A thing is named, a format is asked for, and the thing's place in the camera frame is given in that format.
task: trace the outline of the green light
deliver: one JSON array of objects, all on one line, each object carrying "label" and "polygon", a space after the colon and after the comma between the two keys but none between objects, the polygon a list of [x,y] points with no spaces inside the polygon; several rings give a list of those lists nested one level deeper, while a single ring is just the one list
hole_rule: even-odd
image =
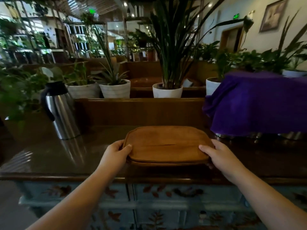
[{"label": "green light", "polygon": [[236,14],[236,15],[233,16],[233,19],[238,19],[239,16],[240,16],[240,14]]}]

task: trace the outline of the purple cloth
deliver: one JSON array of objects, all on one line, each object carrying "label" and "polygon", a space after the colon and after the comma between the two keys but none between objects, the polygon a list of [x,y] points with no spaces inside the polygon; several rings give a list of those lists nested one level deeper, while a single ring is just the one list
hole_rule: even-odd
[{"label": "purple cloth", "polygon": [[211,131],[223,135],[307,132],[307,77],[230,72],[206,96],[203,112]]}]

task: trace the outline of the picture frame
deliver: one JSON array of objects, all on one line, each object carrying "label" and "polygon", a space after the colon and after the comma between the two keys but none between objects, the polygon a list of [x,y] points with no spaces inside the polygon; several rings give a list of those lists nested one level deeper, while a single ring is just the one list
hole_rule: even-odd
[{"label": "picture frame", "polygon": [[278,29],[280,20],[285,12],[288,0],[279,0],[267,5],[262,19],[260,32]]}]

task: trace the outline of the person's right arm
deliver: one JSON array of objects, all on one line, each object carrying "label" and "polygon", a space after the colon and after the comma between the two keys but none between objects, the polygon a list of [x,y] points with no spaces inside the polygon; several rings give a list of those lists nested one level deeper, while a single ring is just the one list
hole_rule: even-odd
[{"label": "person's right arm", "polygon": [[200,145],[215,167],[235,184],[270,230],[306,230],[307,213],[249,171],[223,143],[213,139],[216,149]]}]

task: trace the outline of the forearm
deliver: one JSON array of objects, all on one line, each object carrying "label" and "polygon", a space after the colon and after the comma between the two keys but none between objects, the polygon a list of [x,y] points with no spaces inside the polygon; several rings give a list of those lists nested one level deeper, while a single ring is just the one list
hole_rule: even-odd
[{"label": "forearm", "polygon": [[307,213],[249,170],[235,184],[268,229],[307,229]]},{"label": "forearm", "polygon": [[106,167],[98,168],[81,185],[27,230],[83,230],[105,187],[113,179]]}]

